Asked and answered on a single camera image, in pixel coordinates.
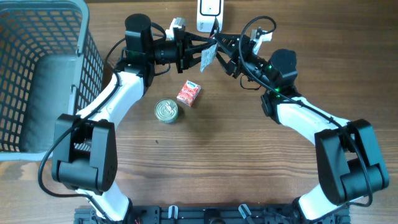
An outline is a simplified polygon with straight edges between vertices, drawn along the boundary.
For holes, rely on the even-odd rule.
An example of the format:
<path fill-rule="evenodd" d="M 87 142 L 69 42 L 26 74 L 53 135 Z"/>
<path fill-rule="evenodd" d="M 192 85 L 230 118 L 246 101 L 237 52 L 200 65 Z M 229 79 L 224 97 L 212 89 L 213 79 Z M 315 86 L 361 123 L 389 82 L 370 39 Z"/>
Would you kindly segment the silver tin can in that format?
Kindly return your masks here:
<path fill-rule="evenodd" d="M 174 100 L 162 99 L 155 105 L 154 113 L 160 122 L 173 123 L 178 118 L 178 105 Z"/>

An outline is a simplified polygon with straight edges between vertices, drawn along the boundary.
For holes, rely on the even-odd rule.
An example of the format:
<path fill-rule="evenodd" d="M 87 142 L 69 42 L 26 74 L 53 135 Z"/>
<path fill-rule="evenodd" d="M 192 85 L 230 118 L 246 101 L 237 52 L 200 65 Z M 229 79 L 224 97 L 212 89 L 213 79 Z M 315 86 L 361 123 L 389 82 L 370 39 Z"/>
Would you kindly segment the silver foil sachet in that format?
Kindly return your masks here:
<path fill-rule="evenodd" d="M 200 71 L 203 72 L 204 69 L 209 66 L 215 59 L 217 53 L 218 44 L 214 44 L 205 50 L 201 51 L 201 62 Z"/>

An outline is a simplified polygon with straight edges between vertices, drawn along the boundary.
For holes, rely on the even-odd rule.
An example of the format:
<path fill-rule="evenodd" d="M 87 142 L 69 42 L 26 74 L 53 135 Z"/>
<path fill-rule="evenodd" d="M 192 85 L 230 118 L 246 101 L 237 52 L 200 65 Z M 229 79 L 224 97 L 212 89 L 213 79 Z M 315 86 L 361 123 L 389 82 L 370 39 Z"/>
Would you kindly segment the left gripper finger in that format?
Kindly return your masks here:
<path fill-rule="evenodd" d="M 215 39 L 209 38 L 209 37 L 202 37 L 200 35 L 196 35 L 193 33 L 188 33 L 188 38 L 189 40 L 189 46 L 191 48 L 199 48 L 199 49 L 206 49 L 208 47 L 211 47 L 212 45 L 215 44 Z M 196 42 L 201 42 L 201 44 L 194 45 L 193 41 Z"/>
<path fill-rule="evenodd" d="M 197 54 L 193 54 L 189 61 L 189 67 L 192 68 L 198 64 L 201 64 L 201 62 L 204 60 L 205 56 L 206 56 L 206 53 L 204 51 L 197 53 Z"/>

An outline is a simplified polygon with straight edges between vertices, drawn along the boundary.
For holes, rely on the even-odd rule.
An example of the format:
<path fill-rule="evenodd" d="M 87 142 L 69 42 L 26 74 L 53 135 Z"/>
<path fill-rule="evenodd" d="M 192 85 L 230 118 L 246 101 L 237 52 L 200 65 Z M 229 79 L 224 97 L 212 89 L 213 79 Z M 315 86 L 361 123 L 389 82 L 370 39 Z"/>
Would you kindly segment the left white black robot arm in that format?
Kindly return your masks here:
<path fill-rule="evenodd" d="M 125 48 L 109 85 L 77 114 L 57 118 L 54 143 L 45 155 L 53 180 L 68 188 L 70 197 L 86 198 L 95 211 L 92 220 L 103 223 L 140 221 L 115 181 L 116 128 L 157 76 L 154 67 L 176 64 L 182 72 L 200 62 L 199 52 L 216 45 L 212 37 L 187 32 L 180 18 L 162 29 L 159 39 L 153 34 L 159 26 L 147 15 L 132 14 L 124 24 Z"/>

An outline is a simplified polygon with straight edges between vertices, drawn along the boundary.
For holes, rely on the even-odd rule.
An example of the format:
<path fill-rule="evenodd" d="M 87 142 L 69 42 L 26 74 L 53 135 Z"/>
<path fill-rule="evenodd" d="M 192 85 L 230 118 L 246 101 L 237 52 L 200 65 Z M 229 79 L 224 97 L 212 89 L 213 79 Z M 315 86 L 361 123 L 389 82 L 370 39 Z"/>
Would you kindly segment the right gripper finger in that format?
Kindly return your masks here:
<path fill-rule="evenodd" d="M 220 65 L 222 66 L 224 72 L 226 74 L 232 74 L 232 66 L 229 62 L 226 62 L 223 57 L 220 55 L 219 52 L 216 53 L 216 58 L 219 61 Z"/>
<path fill-rule="evenodd" d="M 216 40 L 221 49 L 229 50 L 229 47 L 231 45 L 231 39 L 226 34 L 215 33 L 213 35 L 213 38 Z"/>

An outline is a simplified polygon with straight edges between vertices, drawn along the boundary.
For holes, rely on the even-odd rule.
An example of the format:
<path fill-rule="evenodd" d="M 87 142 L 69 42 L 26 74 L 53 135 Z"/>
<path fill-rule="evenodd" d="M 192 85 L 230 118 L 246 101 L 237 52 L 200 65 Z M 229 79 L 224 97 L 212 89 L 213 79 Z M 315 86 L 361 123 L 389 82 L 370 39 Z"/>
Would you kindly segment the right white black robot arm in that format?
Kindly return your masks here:
<path fill-rule="evenodd" d="M 365 119 L 349 121 L 312 105 L 296 89 L 297 59 L 293 50 L 276 50 L 269 60 L 256 50 L 266 33 L 215 34 L 219 59 L 228 75 L 245 75 L 266 88 L 261 96 L 264 114 L 291 128 L 315 146 L 318 185 L 295 201 L 293 220 L 316 223 L 350 206 L 368 207 L 375 192 L 389 186 L 389 174 L 374 129 Z M 366 197 L 364 204 L 358 200 Z"/>

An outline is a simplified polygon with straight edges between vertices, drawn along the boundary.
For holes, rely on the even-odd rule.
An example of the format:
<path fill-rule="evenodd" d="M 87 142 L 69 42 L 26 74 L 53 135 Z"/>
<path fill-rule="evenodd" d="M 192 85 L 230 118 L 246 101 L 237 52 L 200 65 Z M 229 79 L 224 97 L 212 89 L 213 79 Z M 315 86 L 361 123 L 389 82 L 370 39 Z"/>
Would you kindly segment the red juice carton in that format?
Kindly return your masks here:
<path fill-rule="evenodd" d="M 191 107 L 200 90 L 200 85 L 187 80 L 178 93 L 177 100 Z"/>

